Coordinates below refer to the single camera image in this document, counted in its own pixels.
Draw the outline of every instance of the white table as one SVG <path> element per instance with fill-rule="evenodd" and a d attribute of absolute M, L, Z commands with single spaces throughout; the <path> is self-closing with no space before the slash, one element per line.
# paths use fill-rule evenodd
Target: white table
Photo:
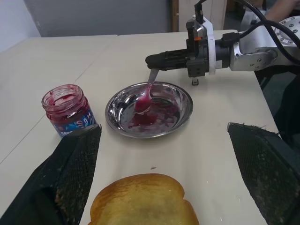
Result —
<path fill-rule="evenodd" d="M 217 31 L 216 38 L 221 38 L 222 33 Z M 185 69 L 160 72 L 158 81 L 181 86 L 194 102 L 189 123 L 164 137 L 152 140 L 123 137 L 105 121 L 105 106 L 113 94 L 148 79 L 145 57 L 185 48 L 186 38 L 186 33 L 118 36 L 75 82 L 83 89 L 96 120 L 103 126 L 82 225 L 90 221 L 92 201 L 104 187 L 139 173 L 163 173 L 178 180 L 201 225 L 266 225 L 243 183 L 226 131 L 228 122 L 238 122 L 277 132 L 254 73 L 220 69 L 215 76 L 199 79 L 199 86 L 192 86 Z M 0 164 L 0 215 L 59 140 L 43 117 Z"/>
<path fill-rule="evenodd" d="M 36 37 L 0 55 L 0 162 L 45 114 L 43 95 L 75 82 L 115 37 Z"/>

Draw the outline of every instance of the jar label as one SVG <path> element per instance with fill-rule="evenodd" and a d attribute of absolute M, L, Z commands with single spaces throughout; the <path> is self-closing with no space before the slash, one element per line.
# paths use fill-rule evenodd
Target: jar label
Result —
<path fill-rule="evenodd" d="M 70 134 L 72 131 L 79 128 L 84 128 L 89 125 L 95 124 L 96 120 L 92 111 L 89 109 L 86 114 L 84 114 L 79 120 L 67 124 L 54 124 L 53 126 L 56 129 L 57 133 L 63 137 L 67 134 Z"/>

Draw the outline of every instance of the glass jar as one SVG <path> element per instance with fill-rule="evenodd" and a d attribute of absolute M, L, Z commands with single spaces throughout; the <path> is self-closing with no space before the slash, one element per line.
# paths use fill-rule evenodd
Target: glass jar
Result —
<path fill-rule="evenodd" d="M 96 123 L 89 102 L 77 85 L 67 84 L 52 89 L 43 97 L 42 105 L 61 137 Z"/>

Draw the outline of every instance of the spoon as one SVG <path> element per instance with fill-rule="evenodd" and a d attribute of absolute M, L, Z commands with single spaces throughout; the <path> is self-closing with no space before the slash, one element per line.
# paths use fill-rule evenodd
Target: spoon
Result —
<path fill-rule="evenodd" d="M 150 89 L 158 75 L 158 72 L 159 72 L 158 69 L 151 69 L 148 83 L 143 88 L 143 91 L 141 92 L 141 96 L 135 102 L 135 112 L 137 114 L 143 114 L 150 107 L 151 102 L 152 102 L 152 97 L 150 95 Z"/>

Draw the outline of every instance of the bread slice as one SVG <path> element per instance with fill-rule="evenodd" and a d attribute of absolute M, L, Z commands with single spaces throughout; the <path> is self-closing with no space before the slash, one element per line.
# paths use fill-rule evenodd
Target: bread slice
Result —
<path fill-rule="evenodd" d="M 95 198 L 89 225 L 199 225 L 181 184 L 162 174 L 125 177 Z"/>

